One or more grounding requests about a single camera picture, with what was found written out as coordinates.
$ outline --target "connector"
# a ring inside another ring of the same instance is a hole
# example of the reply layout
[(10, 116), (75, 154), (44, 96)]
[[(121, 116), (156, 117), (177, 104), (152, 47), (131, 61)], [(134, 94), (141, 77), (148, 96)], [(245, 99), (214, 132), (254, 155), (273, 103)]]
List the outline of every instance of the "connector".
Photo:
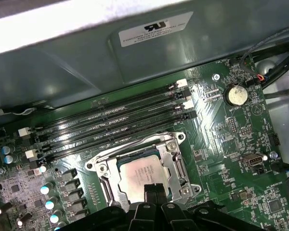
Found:
[(247, 154), (241, 157), (242, 160), (247, 163), (249, 166), (253, 167), (263, 163), (263, 158), (261, 155), (258, 154)]

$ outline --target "screw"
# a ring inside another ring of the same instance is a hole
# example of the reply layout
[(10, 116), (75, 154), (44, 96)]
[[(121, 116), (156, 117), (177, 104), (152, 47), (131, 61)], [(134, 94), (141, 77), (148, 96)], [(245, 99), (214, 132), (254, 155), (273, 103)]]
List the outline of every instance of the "screw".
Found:
[(213, 79), (214, 81), (218, 81), (218, 80), (220, 80), (220, 78), (221, 78), (221, 76), (220, 76), (219, 74), (214, 74), (214, 75), (212, 76), (212, 79)]
[(199, 212), (202, 213), (202, 214), (208, 214), (208, 213), (209, 213), (209, 211), (206, 210), (206, 209), (204, 209), (204, 208), (202, 208), (201, 210), (199, 210)]
[(166, 206), (167, 206), (167, 208), (174, 208), (175, 207), (174, 204), (167, 204)]
[(99, 168), (100, 173), (104, 173), (108, 170), (107, 166), (104, 164), (101, 164), (98, 168)]
[(277, 152), (274, 152), (274, 151), (270, 152), (269, 156), (271, 159), (277, 159), (278, 158)]
[(189, 194), (189, 189), (188, 189), (188, 187), (182, 187), (182, 188), (181, 188), (181, 192), (182, 192), (183, 195)]
[(198, 186), (196, 186), (196, 187), (194, 188), (194, 192), (198, 193), (199, 191), (200, 191), (200, 188), (199, 188)]
[(169, 142), (169, 143), (167, 143), (167, 149), (168, 149), (169, 151), (173, 151), (173, 150), (175, 150), (175, 148), (176, 148), (176, 145), (175, 145), (174, 142)]
[(2, 175), (3, 173), (4, 173), (4, 170), (0, 168), (0, 175)]

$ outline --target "electrolytic capacitor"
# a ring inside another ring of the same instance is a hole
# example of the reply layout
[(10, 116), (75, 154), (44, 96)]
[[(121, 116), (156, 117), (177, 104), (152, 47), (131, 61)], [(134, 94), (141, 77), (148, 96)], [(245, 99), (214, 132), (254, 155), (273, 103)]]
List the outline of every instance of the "electrolytic capacitor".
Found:
[(58, 223), (59, 219), (62, 217), (62, 212), (60, 210), (55, 210), (54, 213), (50, 216), (50, 222), (55, 224)]
[(6, 155), (5, 158), (4, 158), (4, 162), (6, 164), (11, 164), (11, 163), (15, 163), (17, 162), (19, 159), (18, 155), (16, 154), (9, 154), (9, 155)]
[(45, 203), (45, 207), (47, 209), (53, 209), (53, 207), (58, 203), (58, 199), (56, 197), (51, 197), (49, 200)]
[(61, 228), (64, 227), (65, 225), (66, 225), (66, 224), (65, 224), (63, 221), (59, 222), (58, 225), (57, 225), (57, 227), (54, 228), (54, 231), (61, 229)]
[(5, 203), (4, 205), (0, 206), (0, 214), (5, 213), (6, 211), (8, 211), (12, 207), (13, 207), (13, 205), (11, 202)]
[(3, 155), (8, 155), (8, 154), (11, 154), (15, 152), (15, 146), (14, 145), (6, 145), (6, 146), (3, 146), (1, 148), (1, 153)]
[(40, 193), (43, 195), (47, 195), (51, 189), (53, 189), (53, 184), (50, 182), (47, 182), (44, 186), (41, 187)]
[(24, 214), (17, 222), (17, 225), (19, 227), (22, 227), (27, 221), (29, 221), (32, 217), (31, 213)]
[(41, 173), (46, 172), (49, 169), (49, 165), (42, 165), (41, 167), (39, 167), (39, 171)]

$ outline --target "white label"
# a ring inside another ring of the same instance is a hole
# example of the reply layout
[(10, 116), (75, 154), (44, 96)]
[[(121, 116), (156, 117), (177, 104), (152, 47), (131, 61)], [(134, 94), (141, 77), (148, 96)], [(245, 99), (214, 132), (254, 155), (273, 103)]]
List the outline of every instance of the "white label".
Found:
[(122, 47), (184, 30), (193, 12), (179, 14), (119, 32)]

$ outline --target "gray metal panel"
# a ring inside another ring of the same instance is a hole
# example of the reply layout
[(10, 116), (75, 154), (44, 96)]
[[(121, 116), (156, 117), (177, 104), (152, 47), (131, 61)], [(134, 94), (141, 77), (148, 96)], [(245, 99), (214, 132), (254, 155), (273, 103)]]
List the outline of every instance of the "gray metal panel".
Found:
[[(183, 31), (121, 47), (119, 31), (189, 11)], [(121, 19), (0, 54), (0, 107), (58, 107), (241, 51), (286, 26), (289, 0), (192, 1)]]

